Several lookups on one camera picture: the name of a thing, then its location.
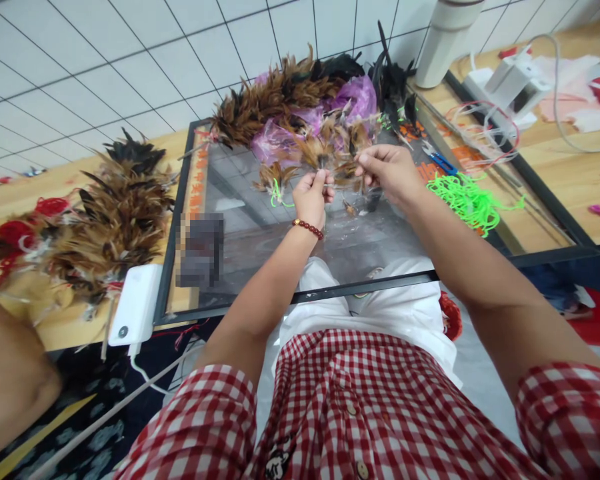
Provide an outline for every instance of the green string bundle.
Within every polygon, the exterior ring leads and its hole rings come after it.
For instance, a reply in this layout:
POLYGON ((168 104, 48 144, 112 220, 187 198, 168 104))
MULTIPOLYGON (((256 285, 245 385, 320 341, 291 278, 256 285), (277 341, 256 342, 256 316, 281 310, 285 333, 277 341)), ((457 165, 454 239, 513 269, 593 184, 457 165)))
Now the green string bundle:
POLYGON ((496 209, 516 210, 524 208, 525 198, 513 207, 502 205, 489 190, 484 190, 471 177, 463 173, 436 177, 427 188, 442 198, 450 208, 472 229, 482 229, 483 237, 500 223, 496 209))

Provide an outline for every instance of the bracelet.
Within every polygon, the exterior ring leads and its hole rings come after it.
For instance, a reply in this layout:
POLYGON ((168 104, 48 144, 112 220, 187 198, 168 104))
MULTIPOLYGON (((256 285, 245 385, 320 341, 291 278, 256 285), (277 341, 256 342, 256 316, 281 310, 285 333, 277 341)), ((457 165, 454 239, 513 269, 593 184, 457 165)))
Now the bracelet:
POLYGON ((318 237, 318 240, 322 240, 325 237, 324 233, 322 233, 320 230, 318 230, 313 225, 308 224, 304 220, 296 219, 296 220, 292 221, 291 224, 294 226, 300 226, 300 227, 306 228, 307 230, 312 232, 312 234, 314 234, 316 237, 318 237))

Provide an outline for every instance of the hand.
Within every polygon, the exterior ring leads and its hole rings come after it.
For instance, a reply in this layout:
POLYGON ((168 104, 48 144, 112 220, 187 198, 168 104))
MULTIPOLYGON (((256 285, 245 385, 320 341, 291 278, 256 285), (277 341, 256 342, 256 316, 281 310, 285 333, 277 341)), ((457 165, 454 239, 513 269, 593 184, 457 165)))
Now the hand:
POLYGON ((360 166, 355 176, 364 174, 368 185, 380 185, 390 202, 399 205, 418 198, 427 188, 413 164, 409 150, 397 145, 374 145, 356 155, 360 166))
POLYGON ((302 177, 293 190, 295 211, 300 220, 322 230, 325 226, 325 203, 332 203, 335 197, 335 191, 328 185, 334 182, 331 172, 323 169, 302 177))

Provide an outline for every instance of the scissors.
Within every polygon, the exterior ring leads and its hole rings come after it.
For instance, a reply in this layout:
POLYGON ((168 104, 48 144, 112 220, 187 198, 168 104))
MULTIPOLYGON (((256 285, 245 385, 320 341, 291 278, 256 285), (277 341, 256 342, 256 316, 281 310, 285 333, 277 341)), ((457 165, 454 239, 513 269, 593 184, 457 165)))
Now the scissors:
POLYGON ((440 155, 433 146, 426 140, 422 140, 422 151, 426 153, 431 160, 435 162, 438 167, 442 168, 447 175, 457 175, 458 169, 454 167, 449 161, 440 155))

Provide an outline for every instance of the checkered fabric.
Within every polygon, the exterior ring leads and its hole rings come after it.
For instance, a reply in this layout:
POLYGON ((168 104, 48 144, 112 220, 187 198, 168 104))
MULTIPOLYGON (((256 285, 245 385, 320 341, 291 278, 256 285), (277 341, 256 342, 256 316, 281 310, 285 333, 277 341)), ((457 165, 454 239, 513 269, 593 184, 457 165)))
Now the checkered fabric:
POLYGON ((255 389, 210 365, 190 374, 116 478, 600 478, 600 370, 530 370, 515 402, 522 452, 424 350, 390 335, 294 337, 276 365, 256 446, 255 389))

